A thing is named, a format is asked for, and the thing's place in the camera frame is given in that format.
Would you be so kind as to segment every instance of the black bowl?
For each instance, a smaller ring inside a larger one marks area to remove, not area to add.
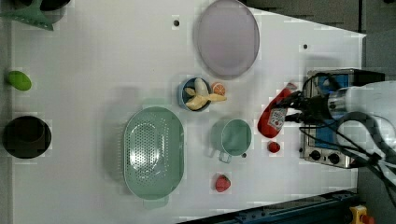
[[[33,0],[14,0],[15,2],[21,2],[26,6],[30,6]],[[53,11],[66,6],[70,0],[43,0],[40,9],[42,11]]]
[[[50,127],[32,116],[12,120],[4,129],[3,146],[14,157],[32,159],[43,154],[50,146]]]

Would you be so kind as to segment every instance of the teal mug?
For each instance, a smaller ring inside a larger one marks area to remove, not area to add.
[[[241,156],[251,143],[251,130],[241,119],[222,119],[211,131],[213,146],[220,151],[219,161],[230,163],[232,156]]]

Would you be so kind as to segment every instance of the green lime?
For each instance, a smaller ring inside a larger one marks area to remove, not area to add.
[[[32,81],[28,76],[20,71],[12,71],[8,73],[8,82],[20,91],[29,91],[32,88]]]

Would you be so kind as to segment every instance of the white table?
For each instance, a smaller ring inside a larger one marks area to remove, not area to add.
[[[52,129],[43,157],[13,159],[15,224],[175,223],[356,187],[356,170],[299,158],[296,124],[276,138],[282,149],[275,155],[255,127],[289,80],[301,82],[311,69],[360,68],[363,35],[251,9],[261,33],[257,61],[240,78],[223,81],[227,102],[192,113],[178,107],[177,85],[194,76],[217,80],[192,41],[208,4],[72,1],[53,33],[13,23],[13,67],[34,82],[30,91],[12,93],[13,116],[34,114]],[[186,134],[183,179],[168,205],[154,210],[126,188],[120,171],[126,122],[148,98],[169,102]],[[230,164],[212,155],[208,140],[224,116],[245,119],[254,131],[247,157]],[[212,189],[217,172],[232,180],[222,194]]]

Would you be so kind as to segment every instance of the mug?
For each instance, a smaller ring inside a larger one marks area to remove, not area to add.
[[[12,120],[3,133],[6,151],[20,159],[32,159],[50,146],[50,127],[41,119],[23,116]]]
[[[220,151],[219,161],[225,163],[230,163],[232,156],[244,154],[251,143],[250,127],[241,119],[218,121],[212,127],[210,136],[213,146]]]

